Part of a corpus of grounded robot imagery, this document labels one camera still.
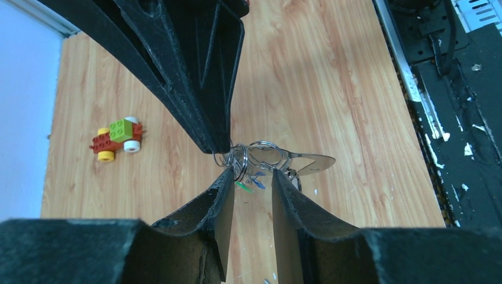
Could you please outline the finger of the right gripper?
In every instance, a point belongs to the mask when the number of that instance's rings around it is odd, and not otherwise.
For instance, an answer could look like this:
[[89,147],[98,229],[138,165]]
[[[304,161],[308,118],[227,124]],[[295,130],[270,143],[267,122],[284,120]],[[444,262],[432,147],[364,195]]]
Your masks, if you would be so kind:
[[230,150],[230,107],[248,1],[117,1],[147,84],[199,149]]
[[214,136],[189,82],[188,69],[162,1],[42,1],[89,35],[147,87],[204,153],[213,153]]

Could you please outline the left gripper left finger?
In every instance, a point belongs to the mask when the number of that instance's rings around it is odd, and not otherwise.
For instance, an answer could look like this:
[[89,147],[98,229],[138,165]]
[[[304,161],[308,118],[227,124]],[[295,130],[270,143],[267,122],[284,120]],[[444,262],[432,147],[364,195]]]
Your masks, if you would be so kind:
[[10,219],[1,223],[2,283],[221,283],[234,172],[168,216]]

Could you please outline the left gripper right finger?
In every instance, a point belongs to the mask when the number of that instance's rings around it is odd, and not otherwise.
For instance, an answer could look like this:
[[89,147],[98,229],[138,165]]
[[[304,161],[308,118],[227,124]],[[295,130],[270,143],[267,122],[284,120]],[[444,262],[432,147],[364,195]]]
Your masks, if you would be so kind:
[[359,228],[275,170],[279,283],[500,283],[499,228]]

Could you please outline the blue key tag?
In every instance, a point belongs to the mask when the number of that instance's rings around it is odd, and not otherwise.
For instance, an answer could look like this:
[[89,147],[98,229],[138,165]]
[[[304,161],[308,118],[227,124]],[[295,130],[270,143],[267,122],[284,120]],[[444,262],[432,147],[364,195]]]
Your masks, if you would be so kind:
[[264,172],[258,171],[248,176],[247,183],[256,186],[259,189],[266,189],[266,186],[260,180],[261,177],[266,176]]

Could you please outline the green key tag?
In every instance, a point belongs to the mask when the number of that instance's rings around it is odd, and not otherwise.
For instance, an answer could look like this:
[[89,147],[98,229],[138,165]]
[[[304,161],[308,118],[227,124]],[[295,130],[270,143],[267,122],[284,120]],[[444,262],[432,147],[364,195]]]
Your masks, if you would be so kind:
[[241,189],[245,190],[248,193],[254,193],[254,191],[250,187],[246,186],[244,183],[235,181],[235,185],[237,185],[238,187],[240,187]]

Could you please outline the grey metal carabiner plate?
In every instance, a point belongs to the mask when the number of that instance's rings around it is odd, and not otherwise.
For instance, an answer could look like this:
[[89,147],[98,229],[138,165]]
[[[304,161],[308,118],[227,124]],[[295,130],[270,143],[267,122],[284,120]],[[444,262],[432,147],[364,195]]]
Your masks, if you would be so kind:
[[[286,149],[284,151],[291,161],[289,168],[294,169],[300,176],[322,172],[332,167],[336,162],[334,157],[323,154],[296,153]],[[298,159],[306,159],[307,164],[300,165],[297,162]]]

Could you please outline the metal keyring with keys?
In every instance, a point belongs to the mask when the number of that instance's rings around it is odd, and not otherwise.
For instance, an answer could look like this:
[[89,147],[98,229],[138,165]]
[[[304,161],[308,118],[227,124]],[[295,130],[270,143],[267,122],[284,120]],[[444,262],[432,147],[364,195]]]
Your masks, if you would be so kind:
[[279,170],[290,180],[299,181],[299,175],[290,169],[290,159],[284,149],[269,141],[255,141],[251,144],[232,144],[228,153],[213,154],[215,163],[220,167],[232,168],[234,180],[247,183],[249,175],[261,171],[272,175]]

